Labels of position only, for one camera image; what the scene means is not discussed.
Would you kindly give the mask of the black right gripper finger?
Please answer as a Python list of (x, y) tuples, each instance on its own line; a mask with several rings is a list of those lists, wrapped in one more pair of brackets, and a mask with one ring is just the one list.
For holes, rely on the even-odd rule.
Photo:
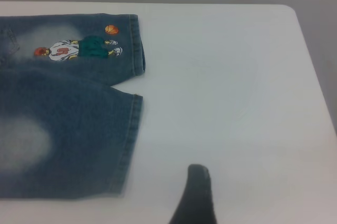
[(217, 223), (208, 169), (191, 164), (180, 202), (170, 223)]

